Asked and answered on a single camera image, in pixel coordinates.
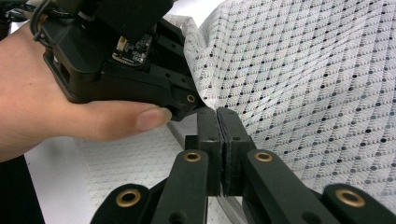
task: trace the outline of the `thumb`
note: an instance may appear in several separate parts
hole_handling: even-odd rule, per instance
[[[96,141],[111,141],[163,126],[172,117],[166,108],[157,105],[101,101],[85,105],[68,105],[61,113],[63,118],[59,135]]]

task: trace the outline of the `circuit board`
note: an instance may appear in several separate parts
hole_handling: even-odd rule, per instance
[[[120,37],[117,47],[113,51],[113,59],[133,67],[140,67],[146,63],[151,46],[152,35],[143,35],[135,44]]]

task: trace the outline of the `human hand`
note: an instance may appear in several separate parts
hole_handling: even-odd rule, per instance
[[[18,157],[47,138],[111,141],[162,126],[172,117],[166,108],[137,102],[72,104],[43,53],[27,25],[0,41],[0,161]]]

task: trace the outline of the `perforated white fabric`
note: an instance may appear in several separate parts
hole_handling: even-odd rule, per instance
[[[205,103],[311,189],[347,183],[396,213],[396,2],[226,1],[180,26]]]

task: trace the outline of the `brass insert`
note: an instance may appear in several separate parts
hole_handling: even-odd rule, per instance
[[[273,157],[266,152],[258,152],[254,155],[254,158],[258,161],[271,161],[273,159]]]
[[[338,189],[335,191],[335,196],[343,203],[352,207],[363,207],[366,201],[357,193],[350,189]]]
[[[126,189],[119,193],[116,202],[119,207],[131,207],[140,201],[140,192],[137,189]]]
[[[201,159],[201,154],[196,153],[196,152],[191,152],[191,153],[186,154],[184,156],[184,159],[186,161],[198,161]]]
[[[187,95],[187,101],[190,103],[194,103],[195,102],[195,97],[193,95]]]

